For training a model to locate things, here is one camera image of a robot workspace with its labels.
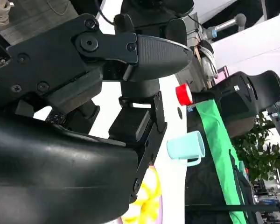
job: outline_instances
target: cable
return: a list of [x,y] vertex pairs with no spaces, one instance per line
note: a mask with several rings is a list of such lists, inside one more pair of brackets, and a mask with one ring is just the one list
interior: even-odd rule
[[66,14],[66,12],[67,12],[67,9],[69,8],[69,5],[70,5],[70,0],[67,2],[67,5],[66,5],[66,7],[65,7],[65,10],[64,10],[64,12],[63,13],[60,13],[60,12],[57,12],[52,6],[51,6],[51,4],[49,3],[49,0],[46,0],[47,1],[47,4],[48,4],[48,6],[52,9],[52,11],[54,12],[54,13],[56,13],[57,15],[64,15],[64,14]]
[[202,33],[204,33],[203,25],[202,25],[200,22],[198,22],[197,20],[193,19],[190,15],[188,15],[188,17],[189,17],[191,20],[193,20],[195,23],[197,23],[199,26],[201,26]]
[[97,7],[98,12],[101,14],[101,16],[104,18],[104,20],[106,20],[107,23],[114,26],[114,22],[111,22],[110,20],[108,20],[107,17],[105,17],[105,15],[103,14],[101,7],[99,6],[98,0],[94,0],[94,3],[95,3],[95,6]]

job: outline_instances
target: white wall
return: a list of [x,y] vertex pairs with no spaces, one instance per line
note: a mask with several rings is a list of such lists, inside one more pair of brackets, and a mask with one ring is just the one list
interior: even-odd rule
[[230,74],[257,75],[274,70],[280,76],[280,15],[212,44],[218,68]]

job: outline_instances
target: potted plant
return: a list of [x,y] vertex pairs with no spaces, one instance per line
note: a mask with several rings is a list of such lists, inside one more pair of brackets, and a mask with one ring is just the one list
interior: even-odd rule
[[279,145],[267,143],[269,129],[273,127],[271,120],[267,120],[263,113],[256,116],[253,129],[245,135],[231,140],[238,159],[248,168],[249,178],[269,180],[269,174],[280,168]]

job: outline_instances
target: green cloth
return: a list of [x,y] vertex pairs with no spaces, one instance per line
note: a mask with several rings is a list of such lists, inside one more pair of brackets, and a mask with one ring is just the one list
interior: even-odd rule
[[[229,156],[229,149],[238,166],[239,161],[233,148],[221,115],[214,100],[204,101],[196,105],[202,119],[204,131],[210,146],[221,189],[227,205],[239,205],[233,168]],[[243,212],[229,212],[234,224],[246,224]]]

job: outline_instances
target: chair backrest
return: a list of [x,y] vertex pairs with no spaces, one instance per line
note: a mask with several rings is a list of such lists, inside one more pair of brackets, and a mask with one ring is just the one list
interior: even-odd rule
[[280,78],[273,71],[257,76],[237,72],[210,89],[225,124],[253,117],[280,100]]
[[280,78],[273,71],[266,71],[257,76],[247,76],[256,94],[258,109],[264,111],[280,100]]

